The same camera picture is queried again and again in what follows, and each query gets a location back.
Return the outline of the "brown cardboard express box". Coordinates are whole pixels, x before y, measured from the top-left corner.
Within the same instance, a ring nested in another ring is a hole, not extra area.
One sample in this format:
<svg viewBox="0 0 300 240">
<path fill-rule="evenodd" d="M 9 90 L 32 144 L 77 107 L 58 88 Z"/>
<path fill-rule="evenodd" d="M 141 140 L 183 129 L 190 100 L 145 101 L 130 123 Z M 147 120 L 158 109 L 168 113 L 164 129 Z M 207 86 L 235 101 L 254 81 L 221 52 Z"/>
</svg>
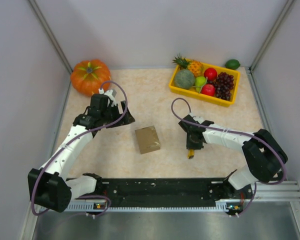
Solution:
<svg viewBox="0 0 300 240">
<path fill-rule="evenodd" d="M 161 149 L 161 143 L 154 125 L 136 129 L 135 136 L 141 155 Z"/>
</svg>

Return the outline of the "yellow plastic tray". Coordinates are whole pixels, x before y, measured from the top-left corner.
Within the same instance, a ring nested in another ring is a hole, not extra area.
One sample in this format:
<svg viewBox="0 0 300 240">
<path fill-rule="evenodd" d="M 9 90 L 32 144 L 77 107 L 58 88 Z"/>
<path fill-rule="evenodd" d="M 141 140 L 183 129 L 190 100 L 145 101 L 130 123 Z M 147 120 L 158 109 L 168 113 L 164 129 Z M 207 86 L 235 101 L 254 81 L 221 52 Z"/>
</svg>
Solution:
<svg viewBox="0 0 300 240">
<path fill-rule="evenodd" d="M 234 104 L 235 99 L 236 99 L 236 95 L 237 95 L 239 81 L 240 81 L 240 72 L 236 71 L 236 70 L 228 69 L 228 68 L 225 68 L 225 67 L 211 65 L 211 64 L 208 64 L 208 63 L 203 63 L 203 62 L 201 62 L 201 63 L 203 64 L 203 73 L 205 72 L 205 70 L 207 68 L 214 68 L 217 71 L 217 75 L 220 74 L 221 72 L 225 72 L 229 75 L 233 75 L 233 77 L 234 77 L 234 88 L 231 91 L 232 96 L 231 96 L 230 101 L 217 98 L 217 97 L 215 97 L 215 95 L 214 96 L 208 96 L 208 95 L 205 95 L 205 94 L 202 94 L 202 93 L 198 93 L 195 90 L 195 85 L 192 86 L 188 90 L 176 87 L 175 83 L 174 83 L 174 77 L 175 77 L 175 75 L 178 71 L 182 70 L 182 69 L 179 68 L 178 65 L 176 65 L 174 73 L 173 73 L 173 75 L 170 79 L 170 82 L 169 82 L 170 90 L 173 93 L 176 93 L 176 94 L 180 94 L 180 95 L 184 95 L 184 96 L 191 97 L 191 98 L 194 98 L 194 99 L 206 101 L 206 102 L 213 103 L 213 104 L 216 104 L 216 105 L 220 105 L 220 106 L 223 106 L 223 107 L 229 107 L 230 105 Z"/>
</svg>

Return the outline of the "red apple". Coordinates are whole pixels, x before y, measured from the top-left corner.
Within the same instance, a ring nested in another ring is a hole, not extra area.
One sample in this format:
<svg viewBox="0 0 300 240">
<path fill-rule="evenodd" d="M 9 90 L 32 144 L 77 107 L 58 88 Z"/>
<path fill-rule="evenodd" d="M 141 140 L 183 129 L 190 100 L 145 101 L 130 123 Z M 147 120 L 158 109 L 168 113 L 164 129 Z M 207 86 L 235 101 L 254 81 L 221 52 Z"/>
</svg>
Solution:
<svg viewBox="0 0 300 240">
<path fill-rule="evenodd" d="M 208 81 L 214 81 L 217 78 L 218 73 L 214 68 L 209 67 L 204 71 L 203 76 L 207 78 Z"/>
<path fill-rule="evenodd" d="M 201 94 L 213 97 L 215 95 L 216 89 L 212 84 L 206 84 L 201 89 Z"/>
</svg>

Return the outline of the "red apple at back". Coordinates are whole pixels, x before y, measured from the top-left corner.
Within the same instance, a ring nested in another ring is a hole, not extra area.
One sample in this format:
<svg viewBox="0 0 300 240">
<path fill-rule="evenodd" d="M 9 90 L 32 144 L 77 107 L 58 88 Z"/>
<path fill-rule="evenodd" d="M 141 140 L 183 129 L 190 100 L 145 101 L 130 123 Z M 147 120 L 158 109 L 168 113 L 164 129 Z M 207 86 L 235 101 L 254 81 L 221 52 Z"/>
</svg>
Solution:
<svg viewBox="0 0 300 240">
<path fill-rule="evenodd" d="M 214 81 L 217 78 L 218 73 L 214 68 L 209 67 L 204 71 L 203 76 L 207 78 L 208 81 Z"/>
</svg>

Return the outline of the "orange pumpkin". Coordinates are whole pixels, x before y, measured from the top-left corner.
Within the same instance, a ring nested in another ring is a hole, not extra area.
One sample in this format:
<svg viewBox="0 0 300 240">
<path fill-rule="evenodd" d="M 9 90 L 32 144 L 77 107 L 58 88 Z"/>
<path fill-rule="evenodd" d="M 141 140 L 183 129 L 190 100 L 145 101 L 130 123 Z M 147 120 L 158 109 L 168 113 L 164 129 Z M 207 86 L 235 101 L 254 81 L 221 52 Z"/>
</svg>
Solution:
<svg viewBox="0 0 300 240">
<path fill-rule="evenodd" d="M 108 66 L 99 59 L 79 62 L 70 75 L 73 88 L 87 97 L 97 94 L 101 85 L 111 79 Z"/>
</svg>

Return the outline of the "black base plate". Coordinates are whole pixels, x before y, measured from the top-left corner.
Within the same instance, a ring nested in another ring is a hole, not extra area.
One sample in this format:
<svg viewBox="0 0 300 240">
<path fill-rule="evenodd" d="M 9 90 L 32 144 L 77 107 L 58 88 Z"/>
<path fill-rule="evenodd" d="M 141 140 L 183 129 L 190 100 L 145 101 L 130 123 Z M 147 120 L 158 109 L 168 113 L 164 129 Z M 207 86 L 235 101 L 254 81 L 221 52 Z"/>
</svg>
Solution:
<svg viewBox="0 0 300 240">
<path fill-rule="evenodd" d="M 232 188 L 223 178 L 99 178 L 95 190 L 111 200 L 113 208 L 214 207 L 216 201 L 242 203 L 252 187 Z"/>
</svg>

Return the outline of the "green netted melon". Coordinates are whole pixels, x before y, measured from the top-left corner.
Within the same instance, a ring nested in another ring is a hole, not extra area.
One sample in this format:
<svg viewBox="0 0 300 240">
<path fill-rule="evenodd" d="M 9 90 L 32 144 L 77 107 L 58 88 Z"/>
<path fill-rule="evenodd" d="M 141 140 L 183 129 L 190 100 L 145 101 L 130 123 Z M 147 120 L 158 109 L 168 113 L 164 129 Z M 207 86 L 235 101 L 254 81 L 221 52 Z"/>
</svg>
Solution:
<svg viewBox="0 0 300 240">
<path fill-rule="evenodd" d="M 194 86 L 195 76 L 190 70 L 182 69 L 178 71 L 174 77 L 174 85 L 178 88 L 189 90 Z"/>
</svg>

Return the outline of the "green pear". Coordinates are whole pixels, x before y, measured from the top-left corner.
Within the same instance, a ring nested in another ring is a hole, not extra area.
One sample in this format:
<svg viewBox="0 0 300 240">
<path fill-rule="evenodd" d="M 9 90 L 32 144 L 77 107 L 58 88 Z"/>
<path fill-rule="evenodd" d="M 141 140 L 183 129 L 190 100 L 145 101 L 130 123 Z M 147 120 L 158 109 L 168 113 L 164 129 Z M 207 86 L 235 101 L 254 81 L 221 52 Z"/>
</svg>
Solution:
<svg viewBox="0 0 300 240">
<path fill-rule="evenodd" d="M 207 83 L 207 78 L 206 77 L 198 76 L 195 79 L 195 83 L 194 83 L 195 91 L 197 93 L 201 93 L 202 88 L 205 86 L 206 83 Z"/>
</svg>

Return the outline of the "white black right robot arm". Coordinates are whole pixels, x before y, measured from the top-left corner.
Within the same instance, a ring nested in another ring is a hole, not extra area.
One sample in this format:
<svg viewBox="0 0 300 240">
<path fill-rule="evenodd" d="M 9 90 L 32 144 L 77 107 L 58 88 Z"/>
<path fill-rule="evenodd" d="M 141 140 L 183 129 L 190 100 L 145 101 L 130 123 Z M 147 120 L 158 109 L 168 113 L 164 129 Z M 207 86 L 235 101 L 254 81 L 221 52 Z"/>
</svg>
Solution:
<svg viewBox="0 0 300 240">
<path fill-rule="evenodd" d="M 223 192 L 229 198 L 235 198 L 247 185 L 269 183 L 279 170 L 285 171 L 288 156 L 266 129 L 236 131 L 193 113 L 186 115 L 178 124 L 186 132 L 188 150 L 200 150 L 204 144 L 215 144 L 244 155 L 246 165 L 232 172 L 223 185 Z"/>
</svg>

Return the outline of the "yellow utility knife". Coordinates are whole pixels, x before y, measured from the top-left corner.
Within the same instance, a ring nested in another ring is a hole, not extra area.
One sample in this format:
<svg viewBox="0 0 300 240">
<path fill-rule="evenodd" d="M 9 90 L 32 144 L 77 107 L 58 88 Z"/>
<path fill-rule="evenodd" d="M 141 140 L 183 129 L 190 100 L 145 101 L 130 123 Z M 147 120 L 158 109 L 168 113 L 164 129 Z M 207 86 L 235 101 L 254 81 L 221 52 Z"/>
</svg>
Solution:
<svg viewBox="0 0 300 240">
<path fill-rule="evenodd" d="M 194 156 L 195 156 L 195 150 L 194 149 L 189 149 L 188 154 L 187 154 L 187 158 L 190 160 L 190 159 L 193 159 Z"/>
</svg>

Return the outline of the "green lime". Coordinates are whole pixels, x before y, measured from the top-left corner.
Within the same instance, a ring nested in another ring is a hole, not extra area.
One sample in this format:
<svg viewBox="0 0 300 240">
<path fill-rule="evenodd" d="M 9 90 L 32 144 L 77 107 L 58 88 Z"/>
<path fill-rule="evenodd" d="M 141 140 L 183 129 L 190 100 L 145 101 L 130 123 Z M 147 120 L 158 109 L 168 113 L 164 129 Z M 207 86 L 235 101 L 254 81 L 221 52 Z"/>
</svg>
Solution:
<svg viewBox="0 0 300 240">
<path fill-rule="evenodd" d="M 224 66 L 227 69 L 237 70 L 241 66 L 241 63 L 237 59 L 229 59 Z"/>
</svg>

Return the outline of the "dark purple grape bunch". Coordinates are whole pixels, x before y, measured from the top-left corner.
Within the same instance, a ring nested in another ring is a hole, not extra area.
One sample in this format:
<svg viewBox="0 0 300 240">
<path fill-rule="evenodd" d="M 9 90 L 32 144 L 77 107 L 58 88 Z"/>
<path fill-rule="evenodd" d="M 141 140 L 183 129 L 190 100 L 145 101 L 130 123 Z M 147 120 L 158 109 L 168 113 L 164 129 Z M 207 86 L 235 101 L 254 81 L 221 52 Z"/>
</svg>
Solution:
<svg viewBox="0 0 300 240">
<path fill-rule="evenodd" d="M 234 89 L 234 76 L 226 72 L 218 74 L 215 80 L 208 80 L 208 84 L 214 86 L 215 97 L 230 101 L 232 97 L 231 91 Z"/>
</svg>

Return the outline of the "small pineapple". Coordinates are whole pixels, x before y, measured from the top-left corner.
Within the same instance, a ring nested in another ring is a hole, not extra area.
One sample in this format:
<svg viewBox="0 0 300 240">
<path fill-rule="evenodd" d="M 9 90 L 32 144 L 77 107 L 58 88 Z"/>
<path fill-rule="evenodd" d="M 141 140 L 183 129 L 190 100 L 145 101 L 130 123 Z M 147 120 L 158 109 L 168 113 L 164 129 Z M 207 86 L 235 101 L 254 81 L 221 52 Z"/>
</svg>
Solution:
<svg viewBox="0 0 300 240">
<path fill-rule="evenodd" d="M 178 54 L 174 57 L 172 62 L 179 66 L 181 70 L 189 70 L 195 77 L 200 77 L 204 74 L 204 66 L 197 60 L 187 59 L 181 54 Z"/>
</svg>

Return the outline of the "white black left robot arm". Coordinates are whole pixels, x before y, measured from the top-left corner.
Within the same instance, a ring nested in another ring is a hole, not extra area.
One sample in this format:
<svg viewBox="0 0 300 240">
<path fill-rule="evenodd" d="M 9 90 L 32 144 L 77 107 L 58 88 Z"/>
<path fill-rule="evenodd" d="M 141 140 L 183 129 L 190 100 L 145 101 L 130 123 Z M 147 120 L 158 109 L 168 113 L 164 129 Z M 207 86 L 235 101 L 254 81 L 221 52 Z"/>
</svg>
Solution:
<svg viewBox="0 0 300 240">
<path fill-rule="evenodd" d="M 39 169 L 28 173 L 31 207 L 35 205 L 62 213 L 74 199 L 84 195 L 99 198 L 104 191 L 98 176 L 85 173 L 74 179 L 68 174 L 85 146 L 97 133 L 106 128 L 116 128 L 135 122 L 128 109 L 128 100 L 115 100 L 115 91 L 94 94 L 89 106 L 73 121 L 70 131 L 56 152 Z"/>
</svg>

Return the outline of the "red apple at front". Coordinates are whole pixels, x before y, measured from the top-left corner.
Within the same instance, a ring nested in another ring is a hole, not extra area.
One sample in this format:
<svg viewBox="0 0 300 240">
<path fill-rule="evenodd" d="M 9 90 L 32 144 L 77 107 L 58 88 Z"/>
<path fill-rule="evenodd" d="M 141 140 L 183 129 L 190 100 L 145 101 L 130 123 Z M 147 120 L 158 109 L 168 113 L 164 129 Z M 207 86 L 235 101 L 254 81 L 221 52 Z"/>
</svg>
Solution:
<svg viewBox="0 0 300 240">
<path fill-rule="evenodd" d="M 216 89 L 212 84 L 206 84 L 201 89 L 201 94 L 213 97 L 215 95 Z"/>
</svg>

